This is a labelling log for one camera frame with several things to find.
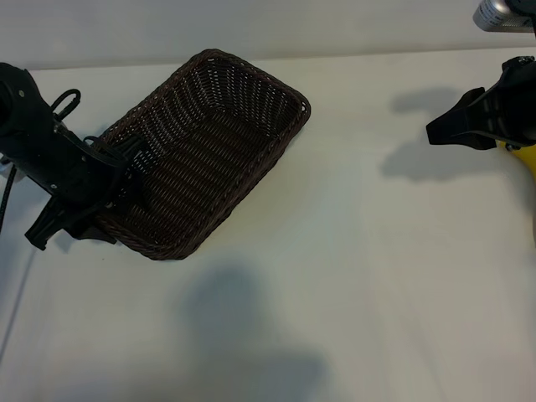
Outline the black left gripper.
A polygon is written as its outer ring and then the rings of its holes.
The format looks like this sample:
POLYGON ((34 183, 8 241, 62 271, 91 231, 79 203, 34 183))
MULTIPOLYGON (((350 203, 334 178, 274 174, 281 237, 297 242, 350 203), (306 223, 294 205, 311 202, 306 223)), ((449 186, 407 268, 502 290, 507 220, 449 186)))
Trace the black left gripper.
POLYGON ((111 201, 120 180, 119 210, 142 201, 136 159, 145 148, 140 136, 125 140, 119 152, 99 137, 79 139, 65 128, 26 131, 23 170, 50 194, 26 238, 40 250, 61 230, 76 240, 115 244, 116 239, 98 223, 97 212, 111 201))

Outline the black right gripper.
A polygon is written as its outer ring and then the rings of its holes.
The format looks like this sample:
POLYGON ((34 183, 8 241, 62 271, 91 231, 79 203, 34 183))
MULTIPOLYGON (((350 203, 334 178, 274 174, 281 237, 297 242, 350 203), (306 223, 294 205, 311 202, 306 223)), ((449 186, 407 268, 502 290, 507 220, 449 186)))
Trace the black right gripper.
POLYGON ((535 144, 535 58, 518 56, 502 64, 502 74, 492 87, 492 100, 498 117, 493 139, 470 131, 466 108, 480 95, 483 87, 466 92, 446 113, 426 125, 431 145, 467 145, 490 150, 498 142, 513 147, 535 144))

